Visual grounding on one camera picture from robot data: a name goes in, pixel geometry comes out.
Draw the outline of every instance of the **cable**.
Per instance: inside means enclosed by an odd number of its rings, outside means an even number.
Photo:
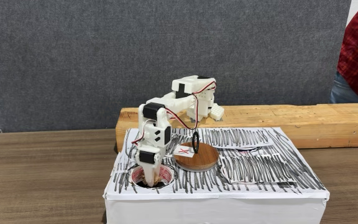
[[[214,87],[212,87],[211,89],[214,90],[216,88],[216,82],[212,81],[209,84],[207,84],[206,86],[204,86],[204,88],[202,88],[201,90],[198,90],[196,92],[194,92],[193,94],[197,94],[197,93],[201,93],[202,91],[204,91],[207,87],[209,87],[210,85],[215,84]]]
[[[196,92],[193,92],[192,95],[196,98],[196,125],[194,128],[189,128],[179,117],[178,115],[176,115],[173,111],[171,111],[170,109],[166,108],[167,112],[169,114],[171,114],[172,116],[174,116],[185,128],[187,129],[190,129],[190,130],[194,130],[197,128],[197,125],[198,125],[198,99],[197,99],[197,96],[195,94],[198,94],[198,93],[201,93],[202,91],[204,91],[207,87],[209,87],[210,85],[212,84],[215,84],[214,87],[212,87],[211,89],[214,90],[216,88],[216,82],[215,81],[212,81],[210,82],[209,84],[207,84],[206,86],[204,86],[202,89],[196,91]]]
[[[185,128],[187,129],[190,129],[190,130],[194,130],[197,128],[197,125],[198,125],[198,99],[197,99],[197,96],[192,94],[195,98],[196,98],[196,105],[195,105],[195,108],[196,108],[196,124],[195,124],[195,127],[194,128],[189,128],[179,117],[177,114],[175,114],[172,110],[166,108],[167,112],[169,114],[171,114],[172,116],[174,116],[180,123],[181,125],[183,125]]]
[[[139,139],[136,139],[136,140],[131,141],[132,144],[135,144],[135,145],[137,146],[137,142],[139,142],[140,140],[143,139],[143,137],[144,137],[144,126],[145,126],[145,124],[146,124],[148,121],[153,121],[153,120],[152,120],[152,119],[147,119],[147,120],[143,123],[143,125],[142,125],[142,135],[141,135],[141,137],[140,137]]]

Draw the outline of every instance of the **black ring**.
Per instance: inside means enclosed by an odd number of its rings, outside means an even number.
[[[195,140],[195,137],[197,137],[197,147],[194,147],[194,140]],[[191,141],[191,146],[193,146],[193,150],[194,150],[194,153],[197,154],[198,153],[198,146],[200,145],[200,136],[198,134],[198,132],[194,132],[193,133],[193,139]]]

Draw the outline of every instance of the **wooden beam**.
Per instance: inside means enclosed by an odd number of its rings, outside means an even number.
[[[358,104],[223,107],[223,121],[207,118],[199,127],[281,127],[298,149],[358,147]],[[187,125],[194,125],[184,112],[178,115]],[[175,120],[172,127],[181,125]],[[129,128],[137,128],[137,108],[121,110],[116,126],[118,151]]]

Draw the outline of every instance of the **jeans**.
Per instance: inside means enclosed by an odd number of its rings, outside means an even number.
[[[329,103],[358,103],[358,95],[350,88],[339,72],[336,72]]]

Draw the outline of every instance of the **black scribble pattern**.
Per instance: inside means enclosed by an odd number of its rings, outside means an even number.
[[[137,129],[128,130],[138,133]],[[194,131],[173,129],[167,154],[172,155],[181,143],[190,142]],[[326,190],[316,174],[300,157],[290,140],[273,128],[260,129],[198,129],[201,142],[219,144],[218,163],[204,172],[190,172],[177,166],[174,158],[164,157],[163,164],[175,173],[175,178],[165,187],[145,189],[132,182],[131,169],[136,166],[136,147],[133,139],[126,137],[125,152],[117,158],[112,173],[112,187],[117,194],[199,194],[207,192],[273,192],[303,194],[311,190]],[[272,142],[269,146],[255,147],[247,151],[226,149],[225,146],[241,146]]]

